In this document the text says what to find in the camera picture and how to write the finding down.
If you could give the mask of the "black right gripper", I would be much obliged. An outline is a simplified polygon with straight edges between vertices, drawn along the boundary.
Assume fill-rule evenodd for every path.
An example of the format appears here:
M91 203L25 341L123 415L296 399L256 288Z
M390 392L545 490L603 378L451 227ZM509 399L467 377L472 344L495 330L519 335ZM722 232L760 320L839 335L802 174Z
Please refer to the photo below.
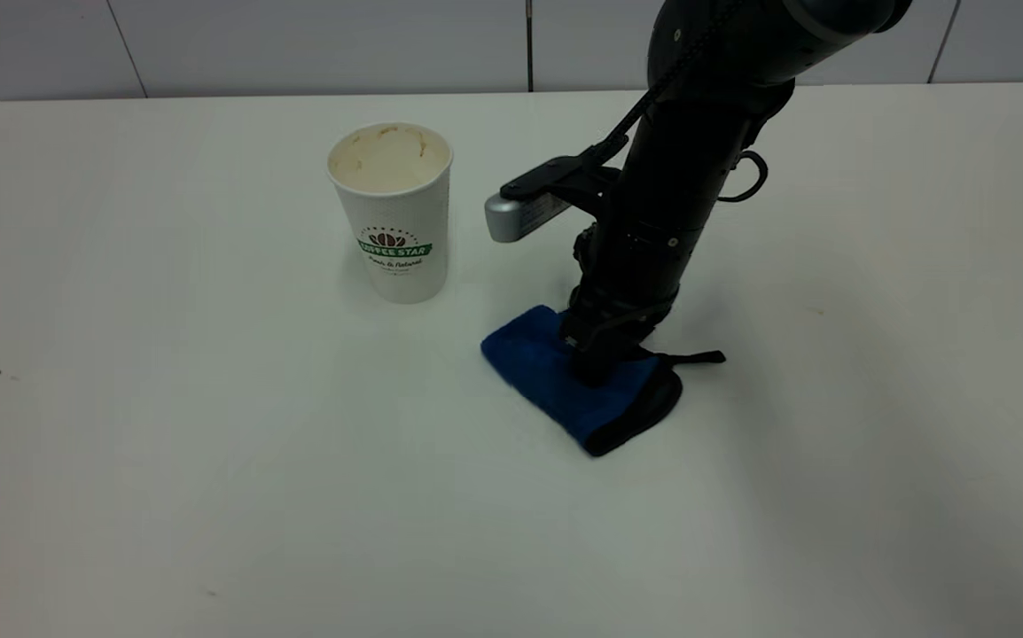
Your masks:
M618 361L658 358L643 343L666 318L683 275L681 238L610 230L593 222L574 242L581 280L569 299L561 338L575 348L575 378L601 388Z

